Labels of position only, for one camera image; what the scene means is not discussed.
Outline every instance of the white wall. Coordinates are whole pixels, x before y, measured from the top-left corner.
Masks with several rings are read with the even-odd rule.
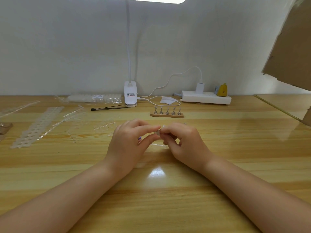
[[[132,75],[140,95],[193,65],[206,91],[306,93],[261,71],[294,0],[130,1]],[[122,92],[123,0],[0,0],[0,94]],[[194,90],[199,72],[154,94]]]

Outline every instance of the label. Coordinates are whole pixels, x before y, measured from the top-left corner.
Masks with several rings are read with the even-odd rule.
[[[92,99],[102,99],[104,95],[94,95]]]

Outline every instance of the wooden base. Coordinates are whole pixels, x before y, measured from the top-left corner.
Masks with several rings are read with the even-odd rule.
[[[11,124],[11,123],[1,123],[0,122],[0,124],[4,125],[4,126],[0,127],[0,135],[4,135],[13,127],[13,124]]]
[[[177,113],[175,115],[172,115],[172,114],[168,114],[167,115],[165,113],[163,113],[163,114],[159,114],[159,113],[154,114],[154,111],[150,112],[150,116],[151,117],[164,117],[164,118],[181,118],[181,119],[184,118],[184,114],[183,113],[181,113],[181,115],[178,115]]]

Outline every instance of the white plug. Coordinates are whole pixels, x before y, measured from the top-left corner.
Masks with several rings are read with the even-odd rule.
[[[204,93],[204,86],[205,86],[204,83],[197,83],[195,93],[196,94],[203,94]]]

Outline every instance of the white paper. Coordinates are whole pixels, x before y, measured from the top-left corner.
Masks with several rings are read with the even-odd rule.
[[[176,100],[176,99],[174,99],[172,97],[162,96],[162,100],[160,101],[160,103],[171,105],[175,101],[178,101],[178,100]]]
[[[102,99],[104,95],[94,95],[92,99]]]

